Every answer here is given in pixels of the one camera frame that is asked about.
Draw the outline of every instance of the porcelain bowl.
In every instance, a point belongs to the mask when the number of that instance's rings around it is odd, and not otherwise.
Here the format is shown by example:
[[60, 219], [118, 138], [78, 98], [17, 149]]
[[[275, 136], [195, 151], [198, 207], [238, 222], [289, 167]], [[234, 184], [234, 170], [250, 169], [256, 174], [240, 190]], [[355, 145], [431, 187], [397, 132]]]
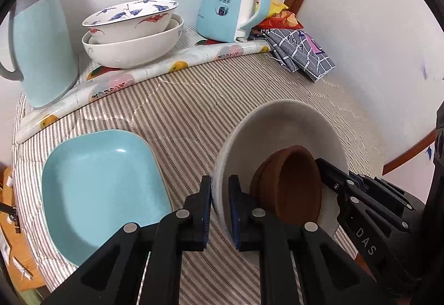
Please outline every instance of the porcelain bowl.
[[177, 6], [174, 0], [136, 0], [102, 9], [82, 25], [100, 44], [123, 42], [164, 31]]
[[111, 129], [63, 141], [42, 173], [49, 234], [80, 266], [122, 226], [147, 226], [172, 211], [159, 165], [147, 142]]
[[170, 51], [180, 38], [183, 19], [173, 14], [162, 33], [126, 40], [124, 42], [96, 44], [88, 31], [82, 38], [86, 53], [96, 63], [111, 68], [134, 68], [151, 62]]
[[[231, 240], [228, 177], [238, 175], [242, 191], [249, 193], [259, 166], [273, 153], [293, 145], [305, 147], [314, 159], [323, 158], [348, 173], [344, 148], [330, 122], [317, 110], [294, 99], [267, 102], [250, 112], [230, 133], [216, 159], [211, 194], [222, 230]], [[331, 237], [339, 224], [336, 194], [322, 185], [318, 225]], [[241, 252], [247, 261], [259, 265], [257, 252]]]

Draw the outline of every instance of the blue and white patterned bowl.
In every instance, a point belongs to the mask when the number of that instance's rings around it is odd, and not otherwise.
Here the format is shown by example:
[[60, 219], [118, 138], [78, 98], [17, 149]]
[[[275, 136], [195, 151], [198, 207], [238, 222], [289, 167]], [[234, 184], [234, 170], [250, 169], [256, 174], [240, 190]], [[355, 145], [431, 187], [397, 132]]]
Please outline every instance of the blue and white patterned bowl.
[[174, 0], [135, 0], [102, 9], [82, 25], [100, 44], [123, 42], [164, 31], [177, 6]]

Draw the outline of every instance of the light blue electric kettle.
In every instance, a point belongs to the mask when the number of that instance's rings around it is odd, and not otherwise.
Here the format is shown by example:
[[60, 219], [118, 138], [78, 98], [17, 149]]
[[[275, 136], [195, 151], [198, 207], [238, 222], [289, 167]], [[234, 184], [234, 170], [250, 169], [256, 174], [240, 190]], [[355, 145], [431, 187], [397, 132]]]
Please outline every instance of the light blue electric kettle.
[[202, 0], [196, 30], [219, 42], [244, 42], [252, 27], [266, 18], [270, 3], [271, 0]]
[[17, 0], [8, 26], [14, 71], [0, 63], [0, 76], [20, 80], [34, 108], [65, 94], [76, 82], [79, 68], [59, 0]]

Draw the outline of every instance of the brown clay bowl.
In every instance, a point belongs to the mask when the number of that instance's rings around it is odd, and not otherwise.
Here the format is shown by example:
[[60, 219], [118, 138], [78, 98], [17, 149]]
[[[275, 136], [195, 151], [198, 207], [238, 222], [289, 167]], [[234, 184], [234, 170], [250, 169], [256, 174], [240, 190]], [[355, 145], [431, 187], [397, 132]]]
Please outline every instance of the brown clay bowl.
[[321, 211], [319, 169], [302, 146], [279, 150], [267, 158], [253, 176], [250, 193], [261, 207], [286, 223], [316, 222]]

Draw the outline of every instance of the white bowl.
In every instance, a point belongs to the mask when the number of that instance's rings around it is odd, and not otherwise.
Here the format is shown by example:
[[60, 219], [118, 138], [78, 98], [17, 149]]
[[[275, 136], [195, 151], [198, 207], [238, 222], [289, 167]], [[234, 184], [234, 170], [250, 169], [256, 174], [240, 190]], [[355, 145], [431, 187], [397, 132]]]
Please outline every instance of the white bowl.
[[123, 42], [164, 31], [177, 6], [174, 0], [136, 0], [102, 9], [82, 25], [101, 44]]
[[[215, 163], [211, 183], [213, 207], [224, 233], [233, 240], [228, 200], [228, 177], [238, 175], [242, 191], [249, 193], [257, 168], [274, 152], [299, 144], [312, 156], [330, 162], [348, 173], [347, 157], [333, 126], [313, 107], [294, 99], [265, 103], [249, 113], [230, 133]], [[322, 188], [321, 213], [317, 223], [333, 237], [339, 224], [336, 194]], [[259, 266], [256, 252], [241, 252]]]
[[180, 38], [183, 19], [173, 14], [166, 31], [124, 42], [95, 44], [88, 31], [82, 38], [86, 53], [96, 63], [111, 68], [134, 68], [170, 51]]

